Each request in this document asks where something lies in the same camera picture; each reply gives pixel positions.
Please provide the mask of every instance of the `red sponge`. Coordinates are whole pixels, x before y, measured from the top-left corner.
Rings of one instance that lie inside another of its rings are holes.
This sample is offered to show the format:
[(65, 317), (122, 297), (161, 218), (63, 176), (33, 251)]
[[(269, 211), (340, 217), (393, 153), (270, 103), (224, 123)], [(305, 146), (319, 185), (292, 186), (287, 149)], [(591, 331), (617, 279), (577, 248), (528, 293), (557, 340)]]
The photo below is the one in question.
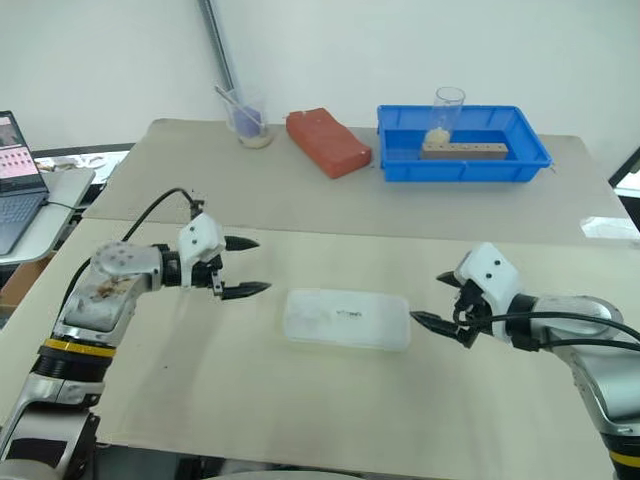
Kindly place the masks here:
[(371, 162), (371, 148), (324, 108), (291, 112), (287, 132), (294, 142), (331, 178), (338, 178)]

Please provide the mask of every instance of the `white table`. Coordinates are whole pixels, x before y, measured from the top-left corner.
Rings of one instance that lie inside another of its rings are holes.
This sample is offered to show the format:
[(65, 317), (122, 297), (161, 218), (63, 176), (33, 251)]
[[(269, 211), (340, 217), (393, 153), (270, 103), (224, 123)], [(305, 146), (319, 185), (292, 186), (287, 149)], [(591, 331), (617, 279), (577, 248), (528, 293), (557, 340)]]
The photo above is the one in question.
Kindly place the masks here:
[[(89, 169), (42, 173), (49, 201), (77, 207), (86, 193), (95, 173)], [(73, 215), (73, 209), (49, 204), (38, 211), (18, 243), (7, 255), (0, 255), (0, 265), (33, 262), (49, 254), (65, 225)]]
[[(83, 220), (0, 331), (0, 423), (78, 265), (130, 222)], [(181, 225), (144, 224), (138, 244), (172, 244)], [(288, 289), (403, 295), (445, 317), (436, 282), (471, 242), (225, 229), (261, 247), (225, 255), (230, 284), (273, 286), (215, 300), (180, 288), (143, 296), (110, 367), (100, 441), (347, 471), (457, 479), (601, 480), (607, 452), (571, 374), (553, 355), (480, 338), (471, 350), (412, 324), (404, 353), (293, 344)], [(499, 244), (531, 294), (591, 294), (640, 328), (640, 249)]]
[[(628, 219), (578, 137), (542, 135), (554, 159), (526, 184), (386, 183), (375, 129), (352, 129), (374, 162), (329, 179), (275, 126), (268, 147), (242, 147), (223, 122), (158, 120), (120, 164), (85, 217), (135, 220), (156, 197), (181, 186), (223, 225), (355, 235), (590, 244), (587, 217)], [(152, 221), (188, 218), (184, 199)]]
[(305, 470), (266, 470), (257, 472), (231, 473), (213, 477), (216, 480), (355, 480), (359, 477)]

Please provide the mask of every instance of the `cup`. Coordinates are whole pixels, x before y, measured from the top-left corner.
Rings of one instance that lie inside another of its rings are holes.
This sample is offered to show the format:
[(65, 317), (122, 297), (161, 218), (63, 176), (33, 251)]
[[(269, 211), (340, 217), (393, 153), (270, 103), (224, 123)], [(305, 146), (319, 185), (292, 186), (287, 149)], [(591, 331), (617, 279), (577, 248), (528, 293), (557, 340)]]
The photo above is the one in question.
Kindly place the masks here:
[(267, 125), (264, 95), (257, 91), (240, 93), (238, 90), (220, 92), (227, 112), (227, 126), (236, 133), (242, 145), (263, 148), (271, 143), (273, 135)]
[(464, 91), (456, 87), (440, 87), (436, 90), (424, 137), (425, 143), (449, 143), (464, 99)]

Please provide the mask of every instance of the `yellow ring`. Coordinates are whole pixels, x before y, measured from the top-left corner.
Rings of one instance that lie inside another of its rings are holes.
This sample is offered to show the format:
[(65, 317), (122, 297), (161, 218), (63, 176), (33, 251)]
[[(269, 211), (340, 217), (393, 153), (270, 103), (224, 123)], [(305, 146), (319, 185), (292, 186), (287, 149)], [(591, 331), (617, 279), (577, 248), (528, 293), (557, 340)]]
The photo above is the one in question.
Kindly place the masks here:
[(56, 350), (64, 350), (65, 352), (82, 353), (84, 355), (94, 355), (96, 357), (113, 358), (116, 354), (115, 348), (93, 347), (91, 345), (81, 345), (79, 343), (63, 342), (49, 338), (44, 341), (44, 346), (55, 348)]
[(640, 457), (632, 457), (631, 455), (622, 455), (621, 453), (609, 452), (611, 459), (616, 463), (621, 463), (627, 467), (640, 468)]

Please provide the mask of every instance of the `blue crate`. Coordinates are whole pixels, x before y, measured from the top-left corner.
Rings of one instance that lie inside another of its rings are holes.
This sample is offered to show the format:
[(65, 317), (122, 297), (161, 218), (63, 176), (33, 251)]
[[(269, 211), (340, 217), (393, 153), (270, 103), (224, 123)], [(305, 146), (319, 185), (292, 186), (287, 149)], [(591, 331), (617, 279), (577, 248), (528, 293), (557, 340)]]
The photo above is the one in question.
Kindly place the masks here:
[(551, 164), (551, 156), (518, 107), (462, 107), (452, 142), (505, 143), (504, 160), (420, 158), (432, 107), (380, 105), (381, 167), (388, 182), (528, 182)]

